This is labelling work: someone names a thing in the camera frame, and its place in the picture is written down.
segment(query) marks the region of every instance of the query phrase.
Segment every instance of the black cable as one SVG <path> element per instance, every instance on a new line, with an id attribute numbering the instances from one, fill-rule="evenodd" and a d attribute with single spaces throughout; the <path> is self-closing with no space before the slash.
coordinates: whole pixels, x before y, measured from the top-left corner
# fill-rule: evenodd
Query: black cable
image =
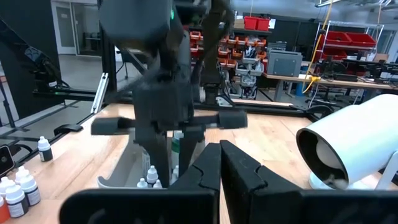
<path id="1" fill-rule="evenodd" d="M 120 69 L 122 69 L 123 66 L 125 66 L 125 64 L 126 64 L 125 62 L 122 63 L 122 66 L 120 66 L 120 68 L 116 71 L 116 74 L 118 74 L 118 72 L 120 71 Z"/>

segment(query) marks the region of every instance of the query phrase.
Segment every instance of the red storage bin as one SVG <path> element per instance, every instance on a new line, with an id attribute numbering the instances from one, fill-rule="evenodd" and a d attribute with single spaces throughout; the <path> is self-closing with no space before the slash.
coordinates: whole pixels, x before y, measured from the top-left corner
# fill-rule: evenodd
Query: red storage bin
<path id="1" fill-rule="evenodd" d="M 352 40 L 344 32 L 329 31 L 326 37 L 327 44 L 349 45 Z"/>
<path id="2" fill-rule="evenodd" d="M 257 30 L 268 31 L 270 19 L 257 18 Z"/>
<path id="3" fill-rule="evenodd" d="M 257 22 L 259 18 L 256 17 L 244 17 L 244 28 L 245 29 L 257 29 Z"/>
<path id="4" fill-rule="evenodd" d="M 358 47 L 374 47 L 376 41 L 369 34 L 346 33 L 352 40 L 351 45 Z"/>
<path id="5" fill-rule="evenodd" d="M 333 60 L 342 60 L 347 58 L 347 54 L 345 50 L 341 49 L 324 49 L 322 58 L 327 59 L 329 56 L 332 56 Z"/>

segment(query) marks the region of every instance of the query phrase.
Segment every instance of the black wall panel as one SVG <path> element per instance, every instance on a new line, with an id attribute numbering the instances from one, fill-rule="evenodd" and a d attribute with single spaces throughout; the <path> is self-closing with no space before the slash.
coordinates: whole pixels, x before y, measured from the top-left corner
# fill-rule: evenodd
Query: black wall panel
<path id="1" fill-rule="evenodd" d="M 0 16 L 28 44 L 47 54 L 59 68 L 50 0 L 2 0 Z M 20 118 L 63 102 L 34 98 L 33 75 L 21 68 L 13 52 L 3 43 L 0 43 L 0 60 Z"/>

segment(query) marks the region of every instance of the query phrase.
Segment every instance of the wooden tabletop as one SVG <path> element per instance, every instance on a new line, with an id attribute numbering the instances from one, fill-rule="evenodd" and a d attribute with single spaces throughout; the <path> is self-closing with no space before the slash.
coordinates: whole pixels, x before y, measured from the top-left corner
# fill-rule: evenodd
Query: wooden tabletop
<path id="1" fill-rule="evenodd" d="M 284 80 L 284 81 L 290 81 L 290 82 L 303 82 L 305 81 L 306 83 L 311 82 L 311 75 L 307 76 L 307 79 L 305 79 L 305 74 L 300 74 L 298 77 L 286 77 L 282 75 L 270 75 L 270 74 L 264 74 L 266 78 L 270 79 L 276 79 L 276 80 Z M 329 85 L 329 86 L 343 86 L 343 87 L 356 87 L 356 88 L 372 88 L 372 89 L 385 89 L 385 90 L 392 90 L 394 87 L 386 84 L 377 84 L 377 83 L 368 83 L 368 82 L 347 82 L 347 81 L 339 81 L 339 80 L 333 80 L 333 81 L 328 81 L 321 79 L 319 82 L 317 82 L 322 85 Z"/>
<path id="2" fill-rule="evenodd" d="M 195 112 L 196 115 L 208 113 L 214 112 Z M 110 105 L 96 116 L 134 118 L 134 108 L 132 105 Z M 25 164 L 37 181 L 42 201 L 23 217 L 10 219 L 7 224 L 58 223 L 59 209 L 66 198 L 83 189 L 97 188 L 96 178 L 110 175 L 128 136 L 92 136 L 90 129 L 94 118 L 82 124 L 84 130 L 80 133 L 67 134 L 52 145 L 52 161 L 41 162 L 36 156 Z M 297 149 L 295 134 L 310 123 L 306 118 L 249 114 L 248 128 L 209 129 L 205 137 L 207 143 L 222 139 L 231 141 L 261 164 L 307 189 L 310 170 Z M 379 177 L 377 173 L 362 181 L 375 187 Z M 220 220 L 221 223 L 229 223 L 224 194 L 220 200 Z"/>

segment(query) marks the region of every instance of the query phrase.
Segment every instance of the gray box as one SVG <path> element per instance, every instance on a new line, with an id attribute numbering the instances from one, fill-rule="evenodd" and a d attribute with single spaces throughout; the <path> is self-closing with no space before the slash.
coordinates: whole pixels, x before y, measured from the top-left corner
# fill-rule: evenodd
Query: gray box
<path id="1" fill-rule="evenodd" d="M 303 57 L 300 52 L 270 50 L 268 54 L 267 74 L 298 77 Z"/>

